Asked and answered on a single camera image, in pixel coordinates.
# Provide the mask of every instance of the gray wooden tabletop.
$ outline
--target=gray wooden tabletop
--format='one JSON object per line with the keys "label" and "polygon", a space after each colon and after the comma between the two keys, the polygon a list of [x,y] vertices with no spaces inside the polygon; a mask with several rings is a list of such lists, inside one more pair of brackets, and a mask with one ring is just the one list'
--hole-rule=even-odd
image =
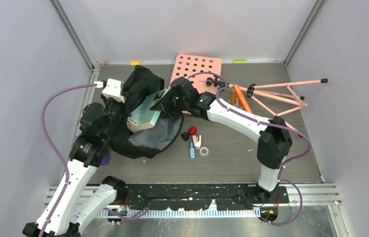
{"label": "gray wooden tabletop", "polygon": [[[153,73],[169,84],[173,65],[146,65]],[[101,69],[99,80],[114,78],[126,80],[134,66],[109,65]],[[223,64],[221,75],[232,84],[248,87],[257,85],[290,82],[284,64]],[[270,91],[285,92],[285,88]],[[93,101],[100,102],[101,89],[97,89]],[[229,89],[222,93],[227,98]],[[276,113],[293,108],[292,105],[258,97]],[[254,114],[272,118],[253,100],[248,100]],[[299,131],[306,129],[299,111],[282,116]],[[91,183],[100,183],[106,176],[112,175],[127,183],[255,183],[260,175],[260,162],[256,158],[257,145],[241,133],[222,124],[205,121],[201,118],[185,116],[182,132],[197,124],[198,134],[202,135],[202,146],[209,148],[209,156],[202,157],[196,150],[196,158],[189,158],[188,142],[180,137],[165,152],[152,159],[130,159],[113,151],[110,162],[98,168]],[[289,156],[306,150],[306,142],[291,134],[293,145]],[[305,157],[290,162],[283,172],[283,178],[297,183],[321,182],[315,156],[310,152]]]}

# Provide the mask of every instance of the purple object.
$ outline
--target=purple object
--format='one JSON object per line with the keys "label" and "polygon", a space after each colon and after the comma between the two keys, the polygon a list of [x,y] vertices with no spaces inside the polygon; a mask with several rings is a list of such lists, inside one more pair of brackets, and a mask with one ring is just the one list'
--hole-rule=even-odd
{"label": "purple object", "polygon": [[101,160],[100,165],[108,165],[110,160],[110,151],[106,153],[106,155]]}

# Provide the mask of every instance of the red object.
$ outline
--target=red object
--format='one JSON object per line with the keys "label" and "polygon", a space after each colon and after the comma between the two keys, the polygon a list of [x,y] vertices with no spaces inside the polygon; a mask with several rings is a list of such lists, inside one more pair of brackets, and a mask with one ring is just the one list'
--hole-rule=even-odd
{"label": "red object", "polygon": [[191,127],[189,129],[189,133],[190,133],[190,135],[195,135],[197,133],[197,128],[196,127]]}

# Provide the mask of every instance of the pink pegboard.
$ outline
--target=pink pegboard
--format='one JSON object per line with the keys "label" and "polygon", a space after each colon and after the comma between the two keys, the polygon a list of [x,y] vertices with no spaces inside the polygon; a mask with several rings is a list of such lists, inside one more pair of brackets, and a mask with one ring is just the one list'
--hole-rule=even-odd
{"label": "pink pegboard", "polygon": [[[174,70],[172,71],[170,84],[179,77],[191,76],[192,74],[198,72],[212,72],[221,75],[221,67],[221,58],[179,54],[175,59]],[[206,85],[206,78],[208,77],[213,78],[213,75],[200,74],[194,78],[190,78],[189,80],[193,81],[193,86],[198,90],[199,93],[209,91],[210,93],[216,94],[218,87]]]}

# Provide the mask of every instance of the box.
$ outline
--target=box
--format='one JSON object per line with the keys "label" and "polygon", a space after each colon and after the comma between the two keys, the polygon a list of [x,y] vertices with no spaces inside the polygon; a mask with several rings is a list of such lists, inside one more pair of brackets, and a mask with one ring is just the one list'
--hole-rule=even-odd
{"label": "box", "polygon": [[237,84],[232,86],[231,93],[228,97],[228,103],[252,114],[251,108]]}

